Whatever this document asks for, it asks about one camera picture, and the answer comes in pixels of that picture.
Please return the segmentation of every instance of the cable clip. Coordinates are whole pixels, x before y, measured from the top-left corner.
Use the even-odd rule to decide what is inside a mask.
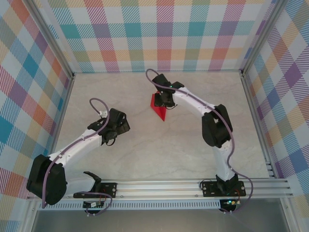
[[[99,111],[99,116],[100,117],[107,117],[107,111],[105,110],[105,111]]]

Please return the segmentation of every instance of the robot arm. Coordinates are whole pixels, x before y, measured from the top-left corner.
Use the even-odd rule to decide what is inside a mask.
[[[69,177],[68,170],[74,163],[93,149],[103,145],[104,143],[108,144],[109,140],[113,140],[114,143],[118,135],[130,130],[130,126],[126,120],[126,114],[112,108],[110,109],[110,119],[107,126],[98,134],[84,139],[86,136],[98,131],[105,124],[105,122],[106,118],[101,118],[100,120],[90,124],[85,132],[76,139],[79,140],[82,138],[83,141],[70,148],[54,163],[46,183],[45,201],[48,204],[56,204],[65,195],[91,190],[96,192],[96,184],[101,182],[100,178],[90,172],[84,172],[78,176]],[[43,180],[46,170],[62,150],[53,153],[48,157],[39,155],[34,159],[27,182],[27,190],[42,198]]]
[[[180,91],[174,91],[171,89],[165,89],[157,87],[158,93],[155,94],[155,106],[173,107],[175,105],[181,105],[188,109],[191,113],[202,119],[202,136],[204,141],[210,145],[213,149],[214,157],[217,165],[217,188],[222,194],[227,194],[236,184],[238,184],[238,176],[227,165],[227,159],[232,150],[231,138],[227,128],[214,114],[210,108],[215,109],[227,122],[231,131],[232,125],[225,106],[215,106],[191,93],[183,84],[179,82],[169,82],[163,74],[159,74],[153,80],[154,83],[165,87],[172,87],[179,89]],[[201,102],[208,105],[210,108],[205,107],[203,104],[190,97],[194,96]]]

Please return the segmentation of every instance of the aluminum frame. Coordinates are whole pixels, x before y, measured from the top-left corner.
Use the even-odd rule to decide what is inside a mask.
[[[71,79],[70,82],[69,82],[68,92],[67,92],[66,98],[64,100],[63,109],[62,109],[62,112],[61,112],[61,115],[60,115],[58,126],[57,126],[56,131],[55,131],[55,137],[54,137],[54,140],[52,142],[51,154],[56,149],[56,145],[57,145],[58,138],[59,138],[59,135],[60,135],[60,131],[61,131],[62,123],[63,123],[63,120],[64,120],[64,116],[66,114],[67,107],[68,107],[69,100],[70,100],[70,96],[71,96],[71,93],[72,93],[72,90],[73,90],[74,82],[75,82],[75,76],[73,76],[73,79]]]
[[[63,200],[55,205],[47,206],[39,211],[45,210],[85,210],[83,200],[69,201]],[[175,210],[175,209],[219,209],[220,200],[203,199],[203,200],[113,200],[108,210]]]
[[[251,191],[251,184],[247,179],[244,182],[248,198]],[[115,200],[135,201],[135,200],[203,200],[203,199],[231,199],[231,197],[203,197],[203,192],[199,188],[201,179],[183,180],[104,180],[117,183]],[[254,192],[252,198],[290,198],[293,196],[289,183],[286,179],[275,178],[253,178]],[[34,196],[29,197],[32,201],[42,201]],[[64,200],[80,201],[69,195]],[[97,198],[87,198],[87,201],[97,201]]]
[[[263,129],[262,129],[263,127],[261,125],[261,121],[258,118],[258,113],[253,103],[253,96],[248,86],[246,74],[239,72],[239,76],[240,76],[242,86],[243,86],[243,89],[244,89],[244,92],[247,98],[248,106],[249,106],[249,109],[252,115],[254,126],[256,129],[260,144],[261,144],[261,148],[262,148],[266,163],[269,163],[271,170],[273,172],[274,178],[278,178],[279,174],[276,169],[276,166],[274,165],[275,162],[272,156],[270,155],[270,150],[269,150],[269,147],[267,145],[267,142],[266,142],[266,139],[263,133]],[[298,213],[297,207],[296,207],[295,199],[280,198],[280,200],[281,200],[281,205],[282,205],[288,226],[290,228],[290,231],[293,231],[293,232],[305,231],[304,226],[301,223],[301,219],[300,219],[300,215]]]

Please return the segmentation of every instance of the black mounting bracket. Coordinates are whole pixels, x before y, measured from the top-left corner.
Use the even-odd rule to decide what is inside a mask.
[[[89,192],[99,192],[99,193],[106,193],[110,195],[112,198],[116,197],[117,192],[117,183],[104,183],[101,182],[101,178],[91,172],[84,172],[85,174],[91,176],[95,180],[95,184]],[[73,198],[102,198],[101,195],[90,195],[90,194],[83,194],[83,193],[75,193],[73,194]]]
[[[216,175],[217,181],[203,181],[200,185],[204,197],[244,197],[246,189],[243,181],[235,174],[231,179],[223,181]]]
[[[244,197],[246,196],[246,189],[242,181],[237,182],[233,189],[226,194],[223,194],[217,187],[217,181],[203,181],[201,187],[203,190],[203,197]]]

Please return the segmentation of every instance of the white marble surface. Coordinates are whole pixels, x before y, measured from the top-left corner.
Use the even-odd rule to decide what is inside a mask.
[[[267,178],[264,156],[237,72],[166,72],[200,98],[227,107],[234,129],[234,168],[249,177]],[[131,130],[113,146],[103,145],[82,158],[72,171],[91,171],[102,179],[214,178],[212,148],[203,140],[201,119],[181,106],[163,122],[150,108],[155,87],[144,73],[96,73],[76,76],[57,150],[98,120],[88,101],[101,98],[127,114]],[[100,103],[95,106],[104,110]]]

